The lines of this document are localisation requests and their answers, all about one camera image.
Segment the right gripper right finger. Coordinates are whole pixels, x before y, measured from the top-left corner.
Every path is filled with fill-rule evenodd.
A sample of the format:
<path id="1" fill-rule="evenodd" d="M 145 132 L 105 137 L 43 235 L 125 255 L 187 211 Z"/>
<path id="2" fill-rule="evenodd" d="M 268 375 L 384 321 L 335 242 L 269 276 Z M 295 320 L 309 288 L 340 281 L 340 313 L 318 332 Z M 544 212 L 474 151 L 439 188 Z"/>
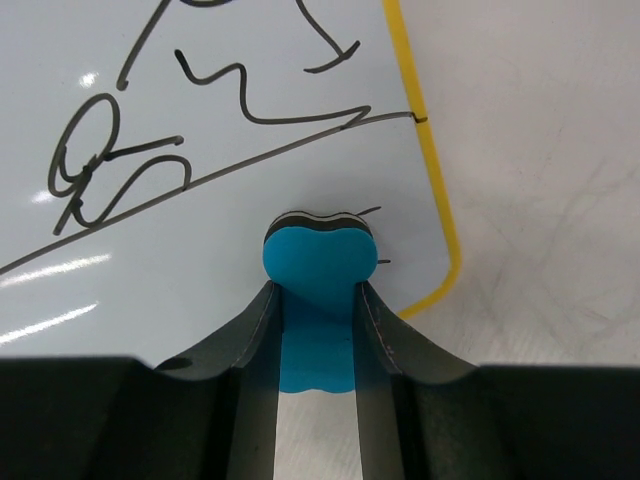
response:
<path id="1" fill-rule="evenodd" d="M 635 479 L 639 372 L 468 363 L 368 284 L 353 311 L 367 479 Z"/>

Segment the blue whiteboard eraser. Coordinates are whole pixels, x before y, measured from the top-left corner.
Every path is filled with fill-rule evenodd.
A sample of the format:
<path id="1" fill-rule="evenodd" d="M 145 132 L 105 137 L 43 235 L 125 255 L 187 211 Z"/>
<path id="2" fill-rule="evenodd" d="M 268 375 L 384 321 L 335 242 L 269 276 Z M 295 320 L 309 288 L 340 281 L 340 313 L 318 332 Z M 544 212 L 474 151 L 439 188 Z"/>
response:
<path id="1" fill-rule="evenodd" d="M 282 292 L 281 392 L 354 390 L 356 287 L 378 260 L 374 235 L 356 214 L 290 211 L 269 226 L 262 261 Z"/>

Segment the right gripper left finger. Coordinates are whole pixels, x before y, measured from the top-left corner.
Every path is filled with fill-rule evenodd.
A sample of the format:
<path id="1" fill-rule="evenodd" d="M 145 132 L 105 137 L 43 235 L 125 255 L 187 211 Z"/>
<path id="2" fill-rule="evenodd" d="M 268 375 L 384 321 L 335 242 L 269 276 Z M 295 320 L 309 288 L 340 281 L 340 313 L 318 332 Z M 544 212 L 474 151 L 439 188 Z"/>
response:
<path id="1" fill-rule="evenodd" d="M 1 363 L 5 479 L 269 479 L 281 291 L 156 367 L 126 357 Z"/>

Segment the yellow framed whiteboard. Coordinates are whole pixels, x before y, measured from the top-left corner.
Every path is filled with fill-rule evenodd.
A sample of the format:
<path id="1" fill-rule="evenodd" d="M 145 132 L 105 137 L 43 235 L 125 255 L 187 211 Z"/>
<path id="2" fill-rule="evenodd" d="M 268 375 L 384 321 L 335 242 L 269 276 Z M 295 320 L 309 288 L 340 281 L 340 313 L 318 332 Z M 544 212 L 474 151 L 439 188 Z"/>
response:
<path id="1" fill-rule="evenodd" d="M 273 283 L 290 211 L 362 217 L 403 321 L 452 288 L 398 2 L 2 3 L 1 363 L 160 365 Z"/>

